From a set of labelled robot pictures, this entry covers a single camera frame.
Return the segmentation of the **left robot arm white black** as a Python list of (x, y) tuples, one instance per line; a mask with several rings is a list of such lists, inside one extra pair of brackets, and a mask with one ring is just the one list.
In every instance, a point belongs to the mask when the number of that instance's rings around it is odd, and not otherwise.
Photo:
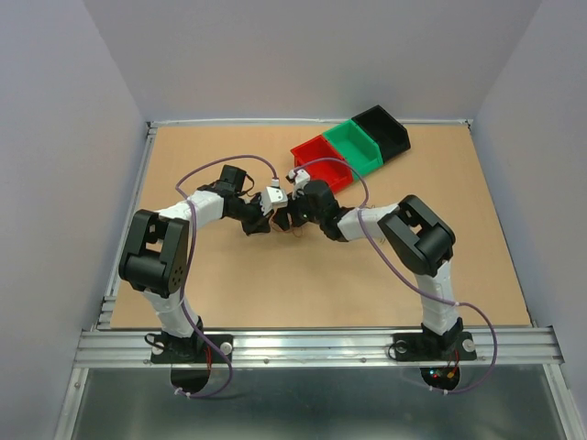
[(225, 217), (241, 223), (247, 235), (271, 231), (269, 220), (287, 202), (277, 179), (249, 199), (246, 171), (226, 165), (219, 179), (157, 212), (133, 214), (118, 263), (118, 276), (146, 298), (161, 332), (145, 337), (153, 363), (191, 363), (210, 355), (202, 319), (185, 298), (194, 238), (198, 230)]

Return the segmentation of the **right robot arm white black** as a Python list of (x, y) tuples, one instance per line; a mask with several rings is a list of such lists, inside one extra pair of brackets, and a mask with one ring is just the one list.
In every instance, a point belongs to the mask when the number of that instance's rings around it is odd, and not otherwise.
[(448, 225), (415, 195), (379, 208), (341, 206), (324, 181), (310, 181), (288, 197), (273, 223), (283, 230), (313, 223), (329, 239), (350, 242), (384, 239), (415, 276), (421, 295), (422, 324), (417, 333), (393, 337), (388, 356), (398, 361), (472, 360), (471, 335), (463, 331), (450, 279), (456, 238)]

